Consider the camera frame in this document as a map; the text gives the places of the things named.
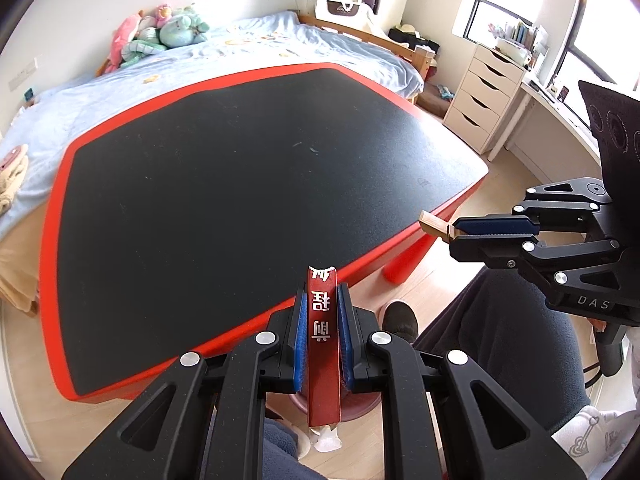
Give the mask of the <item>slim red paper box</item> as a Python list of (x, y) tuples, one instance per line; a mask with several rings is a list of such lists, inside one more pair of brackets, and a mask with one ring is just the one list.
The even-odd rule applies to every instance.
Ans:
[(333, 266), (307, 271), (307, 418), (314, 449), (331, 453), (342, 447), (341, 343), (338, 333), (337, 276)]

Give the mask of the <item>pink ribbed trash bin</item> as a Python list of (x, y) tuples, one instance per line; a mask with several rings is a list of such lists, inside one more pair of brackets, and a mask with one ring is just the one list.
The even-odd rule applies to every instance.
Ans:
[[(307, 414), (307, 400), (303, 393), (295, 393), (290, 400), (304, 414)], [(377, 392), (352, 393), (344, 391), (341, 404), (341, 421), (352, 422), (370, 413), (382, 402), (381, 395)]]

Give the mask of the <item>black slipper right foot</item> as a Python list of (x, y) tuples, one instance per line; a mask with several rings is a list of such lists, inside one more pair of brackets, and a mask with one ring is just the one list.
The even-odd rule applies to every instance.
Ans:
[(419, 324), (411, 307), (402, 300), (394, 300), (381, 310), (381, 327), (386, 333), (413, 344), (419, 335)]

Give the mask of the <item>white desk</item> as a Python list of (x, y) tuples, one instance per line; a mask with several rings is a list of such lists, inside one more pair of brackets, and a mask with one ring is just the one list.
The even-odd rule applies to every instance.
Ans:
[(504, 111), (488, 158), (512, 153), (541, 182), (602, 177), (590, 130), (535, 81), (523, 81)]

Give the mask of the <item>white drawer cabinet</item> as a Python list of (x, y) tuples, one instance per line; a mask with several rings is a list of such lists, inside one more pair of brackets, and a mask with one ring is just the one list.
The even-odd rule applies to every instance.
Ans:
[(444, 118), (444, 126), (484, 154), (520, 88), (525, 68), (478, 44)]

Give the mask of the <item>person's left leg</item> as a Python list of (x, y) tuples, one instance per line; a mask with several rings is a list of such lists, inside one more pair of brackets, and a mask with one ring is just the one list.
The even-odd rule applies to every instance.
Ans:
[(280, 420), (266, 419), (262, 445), (264, 480), (324, 480), (322, 474), (299, 463), (297, 434)]

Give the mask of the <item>red black low table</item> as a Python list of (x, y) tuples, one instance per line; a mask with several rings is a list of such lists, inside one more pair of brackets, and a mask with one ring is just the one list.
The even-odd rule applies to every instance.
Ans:
[(128, 398), (177, 356), (225, 352), (311, 266), (409, 274), (487, 166), (432, 116), (336, 64), (190, 84), (67, 148), (43, 226), (40, 312), (58, 392)]

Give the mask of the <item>teal plush toy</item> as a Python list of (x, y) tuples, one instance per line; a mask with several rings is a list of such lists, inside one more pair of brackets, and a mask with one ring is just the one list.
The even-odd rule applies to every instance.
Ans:
[(168, 49), (199, 44), (207, 39), (209, 24), (193, 6), (186, 6), (171, 15), (158, 33), (160, 43)]

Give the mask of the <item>striped green plush toy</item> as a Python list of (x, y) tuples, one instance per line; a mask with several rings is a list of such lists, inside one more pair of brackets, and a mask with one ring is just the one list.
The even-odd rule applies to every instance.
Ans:
[(122, 62), (120, 66), (128, 67), (141, 61), (142, 58), (158, 55), (167, 48), (160, 42), (158, 30), (155, 27), (142, 29), (139, 36), (122, 47)]

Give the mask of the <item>bed with blue sheet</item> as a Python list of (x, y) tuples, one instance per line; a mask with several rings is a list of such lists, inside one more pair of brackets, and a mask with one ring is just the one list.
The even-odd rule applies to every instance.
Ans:
[(84, 133), (149, 99), (210, 78), (258, 68), (334, 63), (406, 100), (424, 87), (420, 70), (393, 49), (339, 34), (292, 11), (211, 30), (206, 41), (152, 55), (101, 77), (43, 92), (1, 138), (1, 154), (24, 148), (21, 185), (1, 211), (1, 298), (28, 313), (38, 295), (44, 210), (66, 148)]

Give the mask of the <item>folded pink beige towels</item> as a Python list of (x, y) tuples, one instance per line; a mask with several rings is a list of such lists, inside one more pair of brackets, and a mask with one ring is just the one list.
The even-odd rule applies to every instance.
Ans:
[(0, 167), (0, 214), (2, 216), (11, 209), (14, 197), (26, 178), (28, 166), (27, 144), (17, 145), (2, 158)]

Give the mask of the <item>pink plush toy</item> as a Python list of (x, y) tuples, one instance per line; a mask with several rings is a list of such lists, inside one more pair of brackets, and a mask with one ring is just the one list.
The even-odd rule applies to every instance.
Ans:
[(127, 16), (122, 24), (115, 30), (110, 53), (102, 66), (102, 74), (114, 72), (122, 64), (122, 50), (130, 43), (132, 38), (136, 36), (141, 21), (141, 15), (139, 13), (131, 14)]

